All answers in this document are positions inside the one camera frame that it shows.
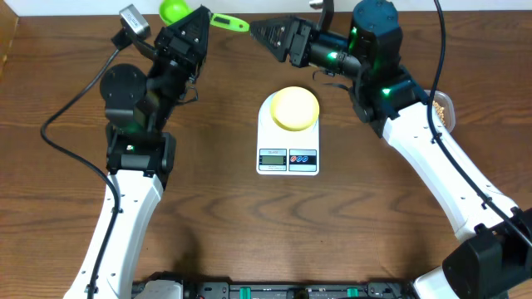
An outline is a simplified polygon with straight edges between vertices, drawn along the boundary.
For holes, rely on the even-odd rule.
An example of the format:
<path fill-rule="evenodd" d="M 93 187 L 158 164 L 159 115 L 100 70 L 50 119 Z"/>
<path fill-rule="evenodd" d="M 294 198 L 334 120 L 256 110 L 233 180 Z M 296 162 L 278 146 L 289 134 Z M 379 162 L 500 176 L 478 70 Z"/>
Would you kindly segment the green plastic measuring scoop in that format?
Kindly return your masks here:
<path fill-rule="evenodd" d="M 167 25 L 185 25 L 198 21 L 202 26 L 209 23 L 210 26 L 223 28 L 233 32 L 248 32 L 250 25 L 237 17 L 221 13 L 212 13 L 206 7 L 193 10 L 185 0 L 163 0 L 159 6 L 161 20 Z"/>

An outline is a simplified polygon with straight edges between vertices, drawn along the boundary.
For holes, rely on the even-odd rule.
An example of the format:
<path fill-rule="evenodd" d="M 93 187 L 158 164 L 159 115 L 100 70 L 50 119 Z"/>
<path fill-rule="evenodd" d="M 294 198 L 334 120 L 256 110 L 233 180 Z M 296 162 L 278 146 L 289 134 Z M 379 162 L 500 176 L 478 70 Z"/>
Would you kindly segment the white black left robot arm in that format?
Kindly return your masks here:
<path fill-rule="evenodd" d="M 152 45 L 145 41 L 150 26 L 134 6 L 120 16 L 122 28 L 112 39 L 117 50 L 134 46 L 153 65 L 144 73 L 121 63 L 102 74 L 106 199 L 67 298 L 131 297 L 145 231 L 174 165 L 176 141 L 163 129 L 200 76 L 213 14 L 196 8 L 162 27 Z"/>

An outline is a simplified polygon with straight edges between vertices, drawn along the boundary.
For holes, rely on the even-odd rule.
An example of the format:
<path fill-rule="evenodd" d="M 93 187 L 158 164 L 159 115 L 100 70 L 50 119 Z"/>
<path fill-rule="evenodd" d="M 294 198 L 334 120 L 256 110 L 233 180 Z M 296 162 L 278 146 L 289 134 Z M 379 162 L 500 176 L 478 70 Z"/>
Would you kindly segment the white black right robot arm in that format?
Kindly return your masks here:
<path fill-rule="evenodd" d="M 412 284 L 419 298 L 505 298 L 531 277 L 531 213 L 501 193 L 453 140 L 426 91 L 400 63 L 402 30 L 392 2 L 362 0 L 343 37 L 329 31 L 334 5 L 317 22 L 254 21 L 251 36 L 278 61 L 316 66 L 352 81 L 360 121 L 398 151 L 444 210 L 459 246 Z"/>

